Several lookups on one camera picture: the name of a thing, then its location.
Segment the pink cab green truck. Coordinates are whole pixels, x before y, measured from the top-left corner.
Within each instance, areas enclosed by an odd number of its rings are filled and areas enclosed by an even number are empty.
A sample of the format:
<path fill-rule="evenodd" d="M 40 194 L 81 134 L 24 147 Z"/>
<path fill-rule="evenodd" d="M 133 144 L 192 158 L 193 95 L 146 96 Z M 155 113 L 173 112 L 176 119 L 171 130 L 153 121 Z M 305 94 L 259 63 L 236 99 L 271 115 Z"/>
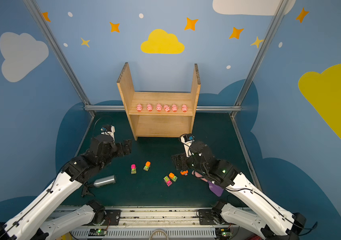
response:
<path fill-rule="evenodd" d="M 136 174 L 136 165 L 135 164 L 132 164 L 131 165 L 131 174 Z"/>

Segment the orange cab green truck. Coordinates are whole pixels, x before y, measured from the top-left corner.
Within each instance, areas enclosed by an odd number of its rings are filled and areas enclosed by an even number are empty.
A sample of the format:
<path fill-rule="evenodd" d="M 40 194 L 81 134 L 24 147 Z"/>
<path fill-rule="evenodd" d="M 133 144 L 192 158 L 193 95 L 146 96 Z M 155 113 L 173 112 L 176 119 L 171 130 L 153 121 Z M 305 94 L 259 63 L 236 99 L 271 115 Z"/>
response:
<path fill-rule="evenodd" d="M 144 170 L 144 171 L 148 171 L 149 168 L 150 168 L 150 165 L 151 165 L 150 162 L 146 162 L 145 165 L 144 165 L 144 167 L 143 167 L 143 170 Z"/>

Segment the pink pig toy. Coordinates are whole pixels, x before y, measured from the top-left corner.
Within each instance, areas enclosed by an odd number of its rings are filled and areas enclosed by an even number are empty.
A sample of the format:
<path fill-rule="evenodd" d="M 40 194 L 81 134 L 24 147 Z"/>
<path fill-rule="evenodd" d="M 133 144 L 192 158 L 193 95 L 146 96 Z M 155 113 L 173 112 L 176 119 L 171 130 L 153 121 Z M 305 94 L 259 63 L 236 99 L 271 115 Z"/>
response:
<path fill-rule="evenodd" d="M 142 111 L 142 105 L 141 104 L 137 104 L 136 110 L 137 110 L 137 112 L 141 112 Z"/>
<path fill-rule="evenodd" d="M 182 105 L 182 112 L 186 113 L 188 111 L 188 106 L 183 104 Z"/>
<path fill-rule="evenodd" d="M 165 112 L 169 113 L 171 111 L 171 108 L 168 105 L 163 106 Z"/>
<path fill-rule="evenodd" d="M 161 104 L 157 104 L 156 105 L 156 111 L 157 112 L 161 112 L 162 111 L 162 105 Z"/>
<path fill-rule="evenodd" d="M 176 104 L 172 105 L 172 112 L 177 112 L 178 111 L 178 106 Z"/>
<path fill-rule="evenodd" d="M 147 104 L 146 108 L 147 108 L 148 112 L 152 112 L 152 110 L 153 110 L 153 107 L 151 104 Z"/>

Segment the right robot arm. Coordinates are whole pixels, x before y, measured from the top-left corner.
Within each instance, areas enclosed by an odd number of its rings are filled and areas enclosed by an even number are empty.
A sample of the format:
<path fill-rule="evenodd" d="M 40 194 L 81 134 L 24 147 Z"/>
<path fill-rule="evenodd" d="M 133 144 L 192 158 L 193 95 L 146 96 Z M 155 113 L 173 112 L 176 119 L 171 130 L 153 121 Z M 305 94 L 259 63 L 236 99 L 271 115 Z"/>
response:
<path fill-rule="evenodd" d="M 298 240 L 306 218 L 292 213 L 268 198 L 230 162 L 217 159 L 208 145 L 195 141 L 191 134 L 180 137 L 185 153 L 173 155 L 176 169 L 190 171 L 198 179 L 205 180 L 241 200 L 252 212 L 234 207 L 230 203 L 217 202 L 212 212 L 226 223 L 238 225 L 263 240 Z"/>

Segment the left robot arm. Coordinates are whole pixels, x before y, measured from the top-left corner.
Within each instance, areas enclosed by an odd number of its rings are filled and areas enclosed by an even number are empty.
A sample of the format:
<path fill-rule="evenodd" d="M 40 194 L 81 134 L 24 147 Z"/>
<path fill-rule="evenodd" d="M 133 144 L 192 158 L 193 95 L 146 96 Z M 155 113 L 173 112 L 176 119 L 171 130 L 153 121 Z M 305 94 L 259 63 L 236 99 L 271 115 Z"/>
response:
<path fill-rule="evenodd" d="M 48 235 L 41 225 L 74 191 L 96 176 L 113 158 L 131 153 L 132 141 L 117 143 L 110 134 L 92 138 L 89 149 L 68 161 L 55 179 L 18 215 L 0 222 L 0 240 L 30 240 L 37 233 Z"/>

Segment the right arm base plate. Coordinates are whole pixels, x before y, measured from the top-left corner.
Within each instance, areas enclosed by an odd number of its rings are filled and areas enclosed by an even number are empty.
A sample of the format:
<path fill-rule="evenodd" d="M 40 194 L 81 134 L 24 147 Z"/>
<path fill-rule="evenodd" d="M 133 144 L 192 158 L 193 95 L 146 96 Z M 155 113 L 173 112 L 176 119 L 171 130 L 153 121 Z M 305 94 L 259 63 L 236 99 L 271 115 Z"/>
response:
<path fill-rule="evenodd" d="M 200 209 L 197 211 L 197 217 L 200 225 L 221 225 L 223 223 L 221 216 L 213 210 Z"/>

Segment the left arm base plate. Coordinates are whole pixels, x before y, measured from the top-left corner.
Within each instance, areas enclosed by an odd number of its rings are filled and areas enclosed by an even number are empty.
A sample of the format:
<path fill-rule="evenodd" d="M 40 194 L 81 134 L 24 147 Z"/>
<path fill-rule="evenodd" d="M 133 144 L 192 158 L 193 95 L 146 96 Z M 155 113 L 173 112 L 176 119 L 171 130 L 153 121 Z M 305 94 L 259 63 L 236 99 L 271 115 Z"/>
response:
<path fill-rule="evenodd" d="M 121 210 L 102 210 L 95 214 L 92 224 L 95 226 L 117 226 Z"/>

